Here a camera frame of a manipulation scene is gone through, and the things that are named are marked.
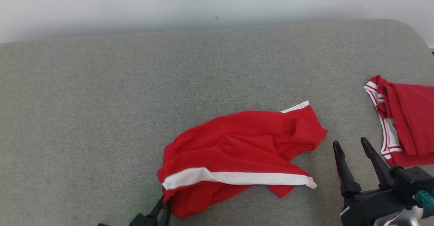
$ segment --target clothing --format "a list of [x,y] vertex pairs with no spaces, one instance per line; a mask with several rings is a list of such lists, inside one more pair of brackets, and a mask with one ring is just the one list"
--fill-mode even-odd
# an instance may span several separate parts
[[389,164],[434,163],[434,87],[394,84],[380,75],[364,86],[383,128],[381,154]]
[[181,219],[204,211],[254,184],[284,197],[295,185],[315,188],[312,177],[289,163],[314,150],[327,131],[309,102],[282,112],[243,111],[181,133],[164,149],[158,179],[165,202]]

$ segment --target gray cushion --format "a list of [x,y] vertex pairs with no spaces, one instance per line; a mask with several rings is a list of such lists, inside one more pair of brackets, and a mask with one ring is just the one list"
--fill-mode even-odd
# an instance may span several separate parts
[[378,74],[434,85],[434,58],[412,28],[391,20],[2,44],[0,225],[127,225],[160,197],[163,149],[182,131],[306,100],[329,133],[293,163],[316,189],[280,199],[254,186],[171,225],[340,225],[332,142],[362,188],[376,189],[359,139],[381,147],[363,90]]

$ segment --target robotic arm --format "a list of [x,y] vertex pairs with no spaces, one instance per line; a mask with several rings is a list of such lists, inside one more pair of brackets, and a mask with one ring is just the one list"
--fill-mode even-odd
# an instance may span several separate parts
[[417,220],[431,216],[434,178],[418,166],[389,168],[366,138],[361,138],[361,144],[380,183],[378,189],[361,191],[346,164],[341,145],[338,141],[333,143],[341,195],[344,197],[342,224],[417,226]]

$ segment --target sofa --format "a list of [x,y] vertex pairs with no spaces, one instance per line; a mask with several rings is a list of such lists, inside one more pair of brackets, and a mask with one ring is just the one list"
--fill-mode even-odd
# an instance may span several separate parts
[[383,142],[363,90],[375,75],[434,85],[434,57],[385,19],[0,44],[0,225],[128,225],[161,197],[156,172],[178,134],[304,101],[328,134],[291,162],[316,189],[278,198],[257,185],[170,225],[341,225],[334,140],[362,189],[378,188],[360,144]]

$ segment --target gray upholstery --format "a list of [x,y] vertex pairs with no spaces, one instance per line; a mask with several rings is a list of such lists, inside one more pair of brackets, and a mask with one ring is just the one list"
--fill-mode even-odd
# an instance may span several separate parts
[[2,44],[0,225],[127,225],[160,197],[163,149],[182,131],[306,100],[329,133],[293,162],[316,189],[280,199],[254,186],[171,225],[340,225],[332,142],[363,189],[375,189],[359,139],[381,147],[363,90],[377,74],[434,85],[434,58],[412,28],[391,20]]

